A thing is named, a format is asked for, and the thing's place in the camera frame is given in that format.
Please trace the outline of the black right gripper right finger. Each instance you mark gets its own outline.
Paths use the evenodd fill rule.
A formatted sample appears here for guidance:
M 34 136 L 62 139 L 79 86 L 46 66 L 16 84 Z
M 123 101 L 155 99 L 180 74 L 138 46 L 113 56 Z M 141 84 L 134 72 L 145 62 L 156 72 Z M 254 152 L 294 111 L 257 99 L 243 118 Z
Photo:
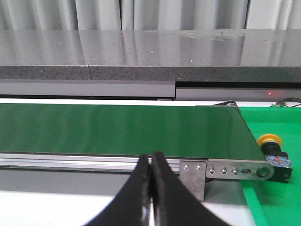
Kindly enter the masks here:
M 151 187 L 157 226 L 227 226 L 184 186 L 162 152 L 151 160 Z

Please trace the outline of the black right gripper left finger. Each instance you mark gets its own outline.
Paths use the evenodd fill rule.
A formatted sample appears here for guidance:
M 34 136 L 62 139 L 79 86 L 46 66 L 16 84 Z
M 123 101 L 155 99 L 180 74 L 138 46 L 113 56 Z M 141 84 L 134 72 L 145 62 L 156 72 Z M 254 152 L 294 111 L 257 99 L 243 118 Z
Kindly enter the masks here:
M 151 198 L 149 195 L 148 155 L 139 156 L 129 179 L 109 205 L 88 222 L 89 226 L 147 226 Z

